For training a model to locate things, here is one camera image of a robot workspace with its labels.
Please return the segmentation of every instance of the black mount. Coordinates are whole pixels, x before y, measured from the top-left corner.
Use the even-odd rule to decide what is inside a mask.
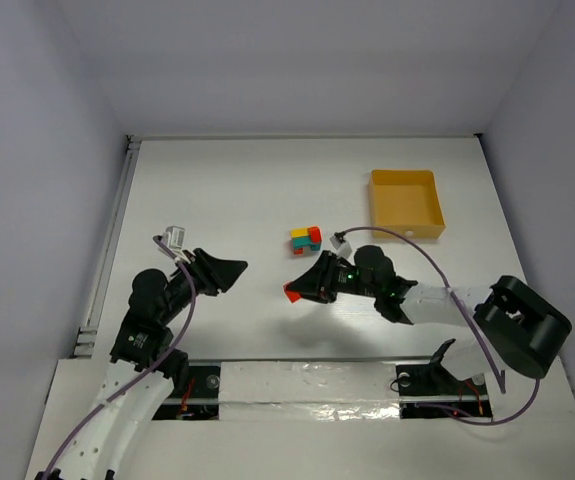
[[[247,268],[245,261],[221,260],[201,248],[183,253],[188,259],[184,264],[199,295],[216,296],[226,292]],[[189,283],[179,273],[180,270],[174,272],[171,280],[155,269],[136,275],[129,310],[110,353],[112,362],[125,360],[133,363],[136,371],[141,371],[167,350],[173,338],[167,324],[191,301]]]
[[[285,285],[285,293],[292,302],[304,298],[332,303],[338,293],[372,297],[375,298],[374,308],[387,320],[411,325],[400,305],[405,294],[418,282],[396,275],[391,259],[375,245],[356,250],[354,262],[356,265],[324,250],[305,274]]]
[[[374,297],[374,307],[387,320],[412,325],[400,307],[418,282],[396,275],[391,259],[375,245],[356,250],[354,262],[325,250],[307,272],[284,286],[285,293],[292,302],[304,298],[332,303],[338,293]],[[515,277],[500,277],[491,290],[476,306],[474,320],[509,367],[529,378],[544,378],[571,332],[570,321]],[[438,357],[442,359],[451,343],[441,346]],[[427,370],[434,384],[446,380],[439,378],[439,364],[434,361]]]

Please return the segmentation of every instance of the white table surface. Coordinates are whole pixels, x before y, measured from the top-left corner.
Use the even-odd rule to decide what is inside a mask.
[[[171,224],[187,229],[185,246],[249,268],[227,294],[202,297],[182,342],[196,359],[379,358],[429,355],[465,328],[392,325],[373,301],[339,296],[333,305],[291,304],[282,286],[315,257],[293,257],[289,230],[318,225],[324,248],[335,231],[369,225],[373,169],[429,169],[447,228],[422,242],[454,286],[522,277],[485,158],[476,138],[144,141],[118,241],[94,358],[106,358],[127,310],[134,275],[173,266],[151,241]],[[409,246],[377,243],[406,278],[440,285]],[[172,323],[179,328],[180,321]]]
[[[44,470],[57,445],[87,413],[106,366],[98,360],[60,361],[26,480]],[[255,377],[238,375],[239,392],[248,390],[244,385],[258,390]],[[271,395],[277,399],[282,387],[280,378],[274,380]],[[489,384],[497,418],[524,404],[533,381],[508,372],[507,385],[508,394],[501,396]],[[285,381],[284,387],[293,395],[293,382]],[[362,392],[351,388],[347,383],[347,397]],[[258,418],[151,422],[120,480],[575,478],[575,402],[559,360],[542,382],[531,409],[501,427],[471,427],[451,419]]]
[[[366,185],[369,172],[378,168],[435,173],[447,228],[437,242],[424,244],[455,286],[490,285],[503,273],[522,277],[476,139],[146,141],[94,358],[59,363],[27,479],[44,469],[87,412],[125,314],[133,276],[150,267],[171,270],[150,240],[169,224],[187,228],[188,246],[250,263],[231,293],[199,299],[181,344],[194,360],[423,355],[433,353],[448,335],[469,338],[466,329],[457,327],[391,325],[368,300],[343,297],[335,305],[320,306],[292,305],[284,297],[282,285],[314,261],[291,256],[289,230],[315,224],[328,237],[368,224]],[[351,237],[354,246],[370,240],[369,234]],[[410,248],[379,244],[401,275],[439,285]],[[258,388],[257,377],[234,383],[240,392],[249,392]],[[497,418],[520,408],[533,386],[508,372],[508,394],[501,396],[489,375],[487,380]],[[280,400],[280,378],[271,382],[277,384],[271,394]],[[287,385],[293,394],[293,382],[285,379]],[[256,418],[253,410],[250,415]],[[558,360],[529,412],[502,427],[470,427],[450,419],[288,418],[152,422],[121,480],[575,478],[575,402]]]

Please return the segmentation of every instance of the yellow box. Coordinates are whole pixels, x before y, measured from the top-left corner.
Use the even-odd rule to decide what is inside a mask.
[[[410,238],[438,238],[445,230],[434,174],[430,170],[373,170],[369,181],[371,220]],[[377,238],[391,238],[373,232]]]

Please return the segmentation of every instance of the blue block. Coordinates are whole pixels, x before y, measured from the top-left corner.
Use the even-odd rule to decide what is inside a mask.
[[[291,245],[294,249],[308,247],[311,245],[309,237],[296,237],[291,239]]]

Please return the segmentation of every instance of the toy block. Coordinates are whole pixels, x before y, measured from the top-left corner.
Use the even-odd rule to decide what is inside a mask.
[[[309,240],[309,237],[292,238],[291,245],[293,248],[308,247],[311,245],[311,240]]]
[[[285,291],[285,295],[287,295],[287,298],[289,298],[289,301],[291,303],[294,303],[295,301],[300,300],[302,297],[300,296],[300,293],[290,292],[289,290],[287,290],[287,285],[289,285],[289,283],[283,285],[283,290]]]
[[[307,232],[309,234],[309,238],[311,239],[311,241],[313,243],[322,243],[323,238],[320,235],[320,228],[318,227],[309,227],[307,229]]]
[[[298,237],[308,237],[309,232],[306,228],[296,228],[295,230],[291,231],[291,238],[298,238]]]

